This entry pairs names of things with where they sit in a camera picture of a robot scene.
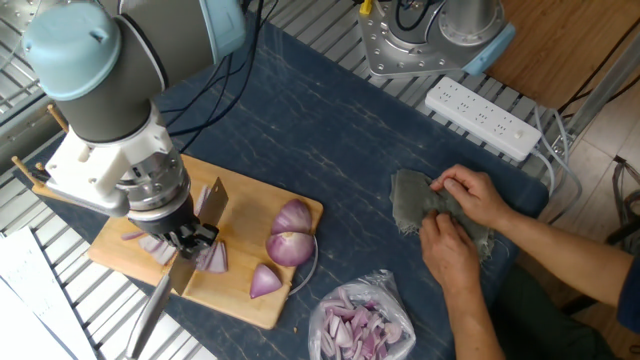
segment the blue table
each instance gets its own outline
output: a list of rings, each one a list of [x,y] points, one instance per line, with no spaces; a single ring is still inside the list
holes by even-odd
[[[239,65],[242,58],[237,55],[234,63]],[[175,86],[156,103],[161,109],[183,106],[209,75],[207,70]],[[231,94],[242,79],[241,73],[231,81]],[[215,92],[203,96],[171,129],[204,121],[215,99]],[[178,138],[176,144],[180,147],[185,141]],[[57,143],[44,149],[31,165],[48,159],[56,147]],[[409,168],[435,177],[460,163],[487,172],[505,200],[524,214],[537,216],[547,203],[546,188],[538,180],[270,25],[263,30],[242,100],[187,153],[316,199],[325,207],[318,227],[317,273],[287,301],[276,329],[261,330],[172,298],[169,315],[223,360],[308,358],[308,320],[318,301],[336,286],[381,268],[395,274],[417,333],[410,358],[452,359],[453,338],[441,289],[422,262],[417,236],[401,236],[391,216],[391,174]],[[88,241],[106,221],[72,205],[48,204]],[[482,285],[489,303],[518,252],[510,241],[499,241],[502,245],[495,246],[491,260],[483,265]],[[308,265],[303,266],[296,281],[307,271]]]

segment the white power strip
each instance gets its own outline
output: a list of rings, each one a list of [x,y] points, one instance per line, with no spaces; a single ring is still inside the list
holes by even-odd
[[[512,158],[522,161],[540,131],[448,77],[427,93],[427,107]]]

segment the gray cloth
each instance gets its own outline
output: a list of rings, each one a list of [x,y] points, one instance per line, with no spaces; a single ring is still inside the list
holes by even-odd
[[[398,229],[405,235],[417,233],[422,226],[422,219],[429,211],[448,211],[476,244],[480,260],[489,257],[494,244],[493,231],[469,219],[447,190],[437,193],[431,190],[431,181],[431,178],[422,173],[406,169],[391,175],[389,199],[393,203],[393,218]]]

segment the knife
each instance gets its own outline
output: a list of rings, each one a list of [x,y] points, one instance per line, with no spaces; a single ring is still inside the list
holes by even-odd
[[[204,236],[210,239],[215,239],[218,233],[216,226],[222,217],[222,213],[229,202],[227,192],[222,185],[220,178],[216,179],[216,182],[211,188],[211,193],[205,200],[205,205],[200,212],[200,219],[203,223],[212,225],[202,226],[199,225],[196,230],[195,236]],[[136,360],[142,354],[144,346],[147,344],[151,333],[155,328],[160,314],[164,310],[167,302],[169,301],[169,295],[171,290],[175,290],[178,295],[182,295],[193,276],[193,272],[196,269],[196,258],[199,251],[206,248],[201,246],[191,256],[185,256],[181,251],[177,251],[177,254],[169,268],[166,275],[160,279],[156,290],[151,294],[149,301],[145,304],[138,320],[136,321],[131,337],[127,343],[127,349],[125,352],[125,358],[129,360]]]

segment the person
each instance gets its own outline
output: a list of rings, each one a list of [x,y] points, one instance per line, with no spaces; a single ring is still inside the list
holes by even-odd
[[[519,214],[487,174],[461,165],[431,188],[449,191],[469,218],[511,239],[566,284],[617,307],[618,321],[640,332],[639,258]],[[555,308],[521,268],[509,272],[490,312],[475,245],[449,214],[431,211],[419,234],[423,260],[442,286],[458,360],[615,358],[599,333]]]

